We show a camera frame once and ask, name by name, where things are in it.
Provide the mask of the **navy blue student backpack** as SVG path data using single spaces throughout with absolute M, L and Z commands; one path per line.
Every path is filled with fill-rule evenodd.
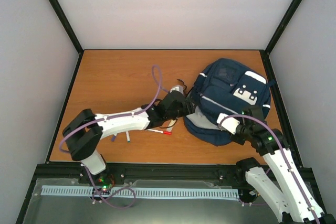
M 267 81 L 238 61 L 220 58 L 198 74 L 188 94 L 195 111 L 184 117 L 184 126 L 204 142 L 227 145 L 233 135 L 218 128 L 219 115 L 240 114 L 257 105 L 267 116 L 271 108 L 270 88 L 274 84 L 275 81 Z

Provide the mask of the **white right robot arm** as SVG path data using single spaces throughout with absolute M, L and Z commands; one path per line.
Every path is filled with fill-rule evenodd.
M 255 158 L 237 162 L 237 178 L 261 195 L 279 223 L 335 223 L 335 217 L 325 213 L 305 185 L 284 135 L 267 125 L 260 107 L 220 116 L 217 123 L 232 134 L 234 142 L 243 145 L 249 141 L 267 163 L 276 182 Z

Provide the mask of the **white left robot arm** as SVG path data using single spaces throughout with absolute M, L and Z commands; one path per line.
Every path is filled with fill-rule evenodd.
M 114 114 L 94 114 L 91 109 L 81 111 L 63 130 L 59 145 L 62 152 L 80 162 L 97 183 L 108 180 L 109 170 L 97 146 L 101 139 L 129 131 L 143 131 L 162 126 L 194 112 L 189 98 L 177 90 L 162 100 L 155 99 L 131 111 Z

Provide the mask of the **red capped white marker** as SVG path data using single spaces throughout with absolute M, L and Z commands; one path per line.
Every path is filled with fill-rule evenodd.
M 161 130 L 155 130 L 155 129 L 148 129 L 146 131 L 150 131 L 150 132 L 155 132 L 155 133 L 160 133 L 160 134 L 165 134 L 165 135 L 171 135 L 172 133 L 169 131 L 161 131 Z

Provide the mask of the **green capped white marker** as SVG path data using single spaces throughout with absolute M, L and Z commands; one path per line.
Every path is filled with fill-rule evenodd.
M 129 131 L 126 131 L 125 133 L 126 133 L 127 142 L 131 143 L 131 138 L 130 138 Z

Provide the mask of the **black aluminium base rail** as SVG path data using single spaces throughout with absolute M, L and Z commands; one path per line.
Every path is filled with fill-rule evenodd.
M 243 171 L 235 165 L 173 165 L 173 164 L 121 164 L 109 163 L 107 169 L 94 175 L 113 178 L 116 184 L 124 181 L 144 180 L 190 180 L 215 182 L 223 186 L 246 187 Z M 73 162 L 50 162 L 37 165 L 33 179 L 75 178 L 81 183 L 89 181 L 85 169 Z

